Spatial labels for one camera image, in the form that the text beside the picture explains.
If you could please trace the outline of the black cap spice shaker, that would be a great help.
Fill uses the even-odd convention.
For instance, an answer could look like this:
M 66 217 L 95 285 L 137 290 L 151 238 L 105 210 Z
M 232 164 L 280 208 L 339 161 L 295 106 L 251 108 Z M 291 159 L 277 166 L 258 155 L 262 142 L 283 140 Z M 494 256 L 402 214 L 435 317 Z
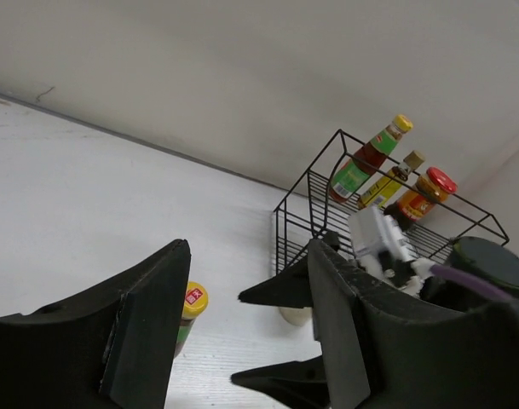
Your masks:
M 302 327 L 312 319 L 312 308 L 279 307 L 283 319 L 291 325 Z

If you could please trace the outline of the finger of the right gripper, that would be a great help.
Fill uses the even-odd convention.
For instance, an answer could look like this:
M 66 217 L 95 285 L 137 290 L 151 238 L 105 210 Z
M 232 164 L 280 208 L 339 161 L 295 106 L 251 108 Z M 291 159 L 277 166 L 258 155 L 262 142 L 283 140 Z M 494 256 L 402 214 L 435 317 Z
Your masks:
M 293 409 L 331 407 L 322 355 L 237 372 L 234 385 L 263 393 Z
M 319 261 L 306 254 L 295 264 L 238 295 L 241 302 L 257 305 L 307 308 L 324 303 L 328 308 L 340 307 L 340 296 Z

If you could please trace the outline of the yellow cap chili sauce bottle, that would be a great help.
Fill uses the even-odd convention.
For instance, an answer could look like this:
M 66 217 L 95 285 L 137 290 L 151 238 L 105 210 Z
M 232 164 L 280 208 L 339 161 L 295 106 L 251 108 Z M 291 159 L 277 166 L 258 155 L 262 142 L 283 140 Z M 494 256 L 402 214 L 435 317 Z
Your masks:
M 396 115 L 391 123 L 358 149 L 331 179 L 329 193 L 338 203 L 346 202 L 380 169 L 402 137 L 413 129 L 405 115 Z

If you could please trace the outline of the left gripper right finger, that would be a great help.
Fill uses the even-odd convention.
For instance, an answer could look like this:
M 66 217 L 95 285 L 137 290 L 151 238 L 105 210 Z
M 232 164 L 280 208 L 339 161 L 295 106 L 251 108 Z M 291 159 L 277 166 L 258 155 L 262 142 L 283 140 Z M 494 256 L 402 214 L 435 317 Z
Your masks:
M 319 240 L 308 264 L 333 407 L 519 408 L 519 299 L 442 308 Z

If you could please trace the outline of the small yellow oil bottle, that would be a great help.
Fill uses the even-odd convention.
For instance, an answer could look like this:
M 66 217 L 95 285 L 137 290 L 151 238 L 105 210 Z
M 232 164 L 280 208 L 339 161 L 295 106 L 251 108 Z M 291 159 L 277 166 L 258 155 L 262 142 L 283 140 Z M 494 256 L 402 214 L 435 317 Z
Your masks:
M 417 151 L 411 151 L 398 165 L 393 166 L 386 176 L 381 176 L 358 199 L 358 208 L 370 206 L 378 208 L 387 204 L 395 193 L 402 187 L 408 177 L 425 161 L 425 156 Z

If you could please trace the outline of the green label sauce bottle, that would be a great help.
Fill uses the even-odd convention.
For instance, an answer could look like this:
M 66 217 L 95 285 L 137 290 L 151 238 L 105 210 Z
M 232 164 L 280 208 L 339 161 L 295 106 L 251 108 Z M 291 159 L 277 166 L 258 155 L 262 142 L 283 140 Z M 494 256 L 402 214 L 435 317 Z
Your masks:
M 194 321 L 207 309 L 209 295 L 207 290 L 199 283 L 188 281 L 184 297 L 182 318 L 180 321 L 174 357 L 177 357 L 183 349 Z

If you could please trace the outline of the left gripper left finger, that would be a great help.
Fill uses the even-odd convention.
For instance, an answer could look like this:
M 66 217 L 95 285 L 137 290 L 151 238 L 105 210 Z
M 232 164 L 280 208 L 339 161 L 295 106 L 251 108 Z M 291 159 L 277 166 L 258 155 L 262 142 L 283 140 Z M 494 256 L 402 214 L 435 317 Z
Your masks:
M 191 252 L 177 239 L 31 314 L 0 317 L 0 408 L 161 408 Z

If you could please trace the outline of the red lid chili jar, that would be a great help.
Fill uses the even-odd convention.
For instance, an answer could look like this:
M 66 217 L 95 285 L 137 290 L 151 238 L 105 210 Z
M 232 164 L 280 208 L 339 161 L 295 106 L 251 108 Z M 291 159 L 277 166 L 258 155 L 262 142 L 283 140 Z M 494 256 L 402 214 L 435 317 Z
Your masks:
M 410 229 L 437 204 L 457 192 L 458 185 L 444 171 L 429 167 L 393 204 L 385 210 L 402 231 Z

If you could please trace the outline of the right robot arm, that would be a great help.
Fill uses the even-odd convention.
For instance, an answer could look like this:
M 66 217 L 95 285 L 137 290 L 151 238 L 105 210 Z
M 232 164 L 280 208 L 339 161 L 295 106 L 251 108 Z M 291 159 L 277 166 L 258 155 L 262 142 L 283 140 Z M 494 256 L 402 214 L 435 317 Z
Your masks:
M 321 353 L 234 373 L 290 408 L 519 408 L 519 257 L 478 237 L 453 242 L 407 295 L 338 253 L 336 236 L 239 294 L 309 307 Z

